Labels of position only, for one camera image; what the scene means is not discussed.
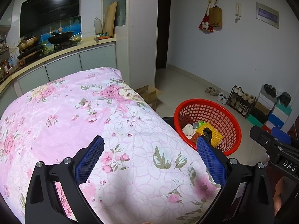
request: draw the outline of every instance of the red plastic basket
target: red plastic basket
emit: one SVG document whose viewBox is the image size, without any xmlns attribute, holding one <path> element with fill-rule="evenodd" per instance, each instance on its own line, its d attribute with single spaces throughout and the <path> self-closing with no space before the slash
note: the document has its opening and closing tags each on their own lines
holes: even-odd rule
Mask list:
<svg viewBox="0 0 299 224">
<path fill-rule="evenodd" d="M 217 148 L 226 156 L 234 153 L 241 143 L 241 128 L 236 118 L 221 105 L 205 99 L 189 99 L 182 102 L 174 112 L 174 126 L 180 137 L 194 150 L 196 145 L 190 141 L 182 129 L 187 124 L 209 122 L 222 135 L 223 139 Z"/>
</svg>

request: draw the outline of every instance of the shoe rack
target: shoe rack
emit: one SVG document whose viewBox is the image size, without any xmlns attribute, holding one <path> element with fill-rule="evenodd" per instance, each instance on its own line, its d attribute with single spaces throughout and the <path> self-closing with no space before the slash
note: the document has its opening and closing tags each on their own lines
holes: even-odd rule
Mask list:
<svg viewBox="0 0 299 224">
<path fill-rule="evenodd" d="M 239 96 L 237 93 L 234 92 L 234 88 L 236 88 L 236 87 L 239 87 L 239 86 L 237 86 L 237 85 L 235 84 L 235 86 L 233 86 L 233 88 L 231 89 L 231 93 L 229 94 L 229 97 L 228 97 L 228 100 L 227 100 L 226 104 L 227 104 L 228 106 L 230 106 L 231 108 L 233 108 L 235 111 L 237 111 L 239 114 L 241 114 L 244 118 L 247 118 L 248 115 L 250 114 L 250 111 L 251 111 L 252 107 L 255 105 L 256 97 L 255 97 L 254 102 L 250 104 L 247 100 L 244 100 L 244 99 L 242 98 L 242 96 Z M 246 113 L 246 115 L 243 115 L 243 114 L 242 114 L 242 112 L 243 112 L 244 109 L 240 112 L 240 111 L 238 111 L 238 108 L 236 108 L 236 103 L 237 103 L 237 101 L 239 101 L 239 100 L 240 100 L 240 104 L 239 104 L 239 106 L 240 106 L 241 104 L 243 104 L 243 105 L 244 105 L 244 108 L 245 108 L 245 106 L 248 107 L 248 112 Z"/>
</svg>

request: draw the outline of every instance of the basket rim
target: basket rim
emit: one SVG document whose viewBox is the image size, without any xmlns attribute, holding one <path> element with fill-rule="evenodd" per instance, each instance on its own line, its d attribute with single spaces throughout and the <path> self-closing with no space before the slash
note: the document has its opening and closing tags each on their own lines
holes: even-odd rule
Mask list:
<svg viewBox="0 0 299 224">
<path fill-rule="evenodd" d="M 241 144 L 242 132 L 241 132 L 240 125 L 239 125 L 238 121 L 236 120 L 236 118 L 232 115 L 231 112 L 229 112 L 226 108 L 224 108 L 223 106 L 221 106 L 218 103 L 215 103 L 213 101 L 210 101 L 207 99 L 188 99 L 188 100 L 180 103 L 177 106 L 177 108 L 175 109 L 175 112 L 174 112 L 173 121 L 174 121 L 175 130 L 179 134 L 179 136 L 184 140 L 184 142 L 186 142 L 189 146 L 191 146 L 196 151 L 196 145 L 185 136 L 185 134 L 183 133 L 183 131 L 180 128 L 180 125 L 178 123 L 178 115 L 179 115 L 180 111 L 182 109 L 184 109 L 185 107 L 192 105 L 192 104 L 202 104 L 202 105 L 212 106 L 212 107 L 218 109 L 219 111 L 221 111 L 222 113 L 224 113 L 231 120 L 231 122 L 233 123 L 233 126 L 235 127 L 235 130 L 236 130 L 236 143 L 230 150 L 225 151 L 224 154 L 226 156 L 233 154 L 239 148 L 239 146 Z"/>
</svg>

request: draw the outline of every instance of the blue gripper pad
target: blue gripper pad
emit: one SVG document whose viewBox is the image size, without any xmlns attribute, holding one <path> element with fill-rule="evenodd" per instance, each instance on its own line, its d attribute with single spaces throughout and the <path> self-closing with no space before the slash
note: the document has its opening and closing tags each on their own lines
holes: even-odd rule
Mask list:
<svg viewBox="0 0 299 224">
<path fill-rule="evenodd" d="M 212 178 L 216 184 L 220 184 L 223 188 L 226 183 L 225 168 L 221 161 L 215 155 L 211 147 L 203 137 L 199 137 L 196 142 L 196 149 L 200 157 L 204 161 L 207 169 L 209 170 Z"/>
<path fill-rule="evenodd" d="M 103 151 L 104 139 L 99 137 L 75 168 L 75 182 L 77 186 L 87 181 Z"/>
</svg>

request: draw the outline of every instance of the kitchen cabinet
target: kitchen cabinet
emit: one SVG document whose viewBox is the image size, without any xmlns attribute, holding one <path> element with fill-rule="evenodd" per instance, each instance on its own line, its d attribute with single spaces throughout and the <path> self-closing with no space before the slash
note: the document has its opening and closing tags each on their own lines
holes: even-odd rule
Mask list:
<svg viewBox="0 0 299 224">
<path fill-rule="evenodd" d="M 45 65 L 39 66 L 18 78 L 23 94 L 50 82 Z"/>
<path fill-rule="evenodd" d="M 116 68 L 114 44 L 80 50 L 79 53 L 83 71 L 103 66 Z"/>
<path fill-rule="evenodd" d="M 0 96 L 0 116 L 2 117 L 4 111 L 15 99 L 17 99 L 17 94 L 13 85 L 11 84 L 7 90 Z"/>
<path fill-rule="evenodd" d="M 82 71 L 79 53 L 76 52 L 46 63 L 46 70 L 50 81 Z"/>
</svg>

